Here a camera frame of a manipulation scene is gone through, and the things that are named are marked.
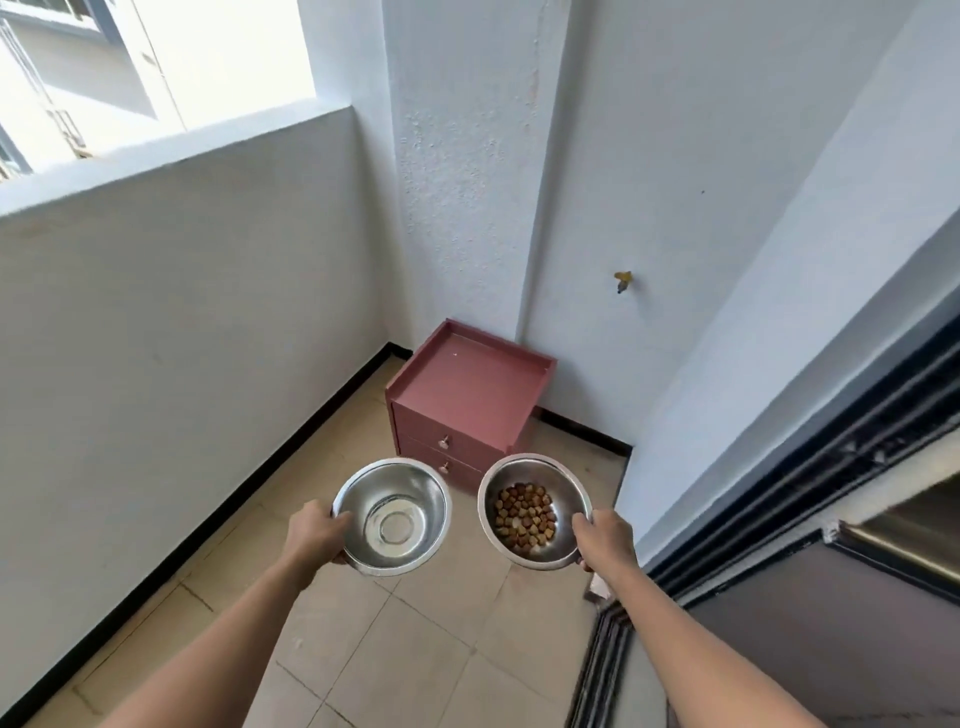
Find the stainless steel bowl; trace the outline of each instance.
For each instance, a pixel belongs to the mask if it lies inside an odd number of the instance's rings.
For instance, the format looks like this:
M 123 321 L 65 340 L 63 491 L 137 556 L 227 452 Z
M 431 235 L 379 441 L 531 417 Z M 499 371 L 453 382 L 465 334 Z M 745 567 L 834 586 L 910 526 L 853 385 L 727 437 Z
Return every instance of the stainless steel bowl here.
M 536 483 L 543 486 L 553 498 L 557 514 L 557 532 L 553 541 L 536 546 L 527 556 L 513 553 L 504 546 L 495 533 L 496 508 L 494 502 L 500 491 L 517 483 Z M 580 557 L 570 520 L 574 513 L 591 518 L 593 507 L 590 496 L 577 476 L 552 457 L 524 452 L 497 461 L 484 475 L 477 493 L 477 513 L 484 533 L 500 553 L 527 569 L 549 571 L 562 569 Z
M 397 576 L 433 556 L 450 527 L 453 503 L 440 475 L 406 457 L 377 460 L 353 475 L 333 501 L 352 511 L 344 553 L 370 576 Z

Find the bowl of dry pet food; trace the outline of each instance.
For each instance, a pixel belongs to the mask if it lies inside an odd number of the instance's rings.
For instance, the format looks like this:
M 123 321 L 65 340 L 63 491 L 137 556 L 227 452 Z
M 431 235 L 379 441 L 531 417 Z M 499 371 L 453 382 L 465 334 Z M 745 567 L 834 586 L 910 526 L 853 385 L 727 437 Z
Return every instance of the bowl of dry pet food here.
M 528 569 L 562 569 L 580 557 L 574 513 L 593 508 L 577 476 L 546 455 L 524 452 L 497 461 L 477 492 L 477 513 L 493 546 Z

